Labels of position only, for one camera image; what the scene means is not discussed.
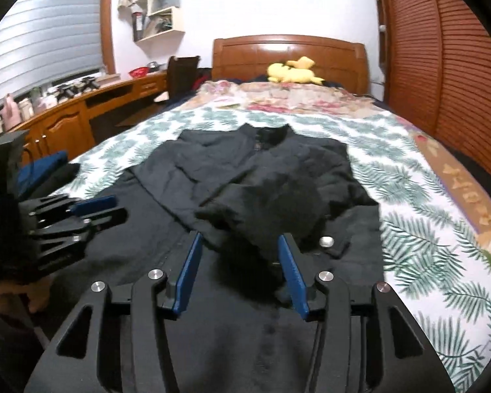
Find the person's left hand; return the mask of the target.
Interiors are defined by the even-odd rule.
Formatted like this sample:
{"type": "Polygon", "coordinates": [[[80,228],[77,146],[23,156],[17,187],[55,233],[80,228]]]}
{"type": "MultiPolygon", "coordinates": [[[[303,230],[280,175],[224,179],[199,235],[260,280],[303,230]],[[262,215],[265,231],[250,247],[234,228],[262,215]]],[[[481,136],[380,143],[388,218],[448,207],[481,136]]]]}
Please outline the person's left hand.
{"type": "Polygon", "coordinates": [[[53,279],[46,277],[28,285],[19,285],[12,281],[0,283],[0,314],[13,316],[18,311],[16,304],[21,297],[26,299],[28,312],[34,314],[44,309],[49,301],[53,279]]]}

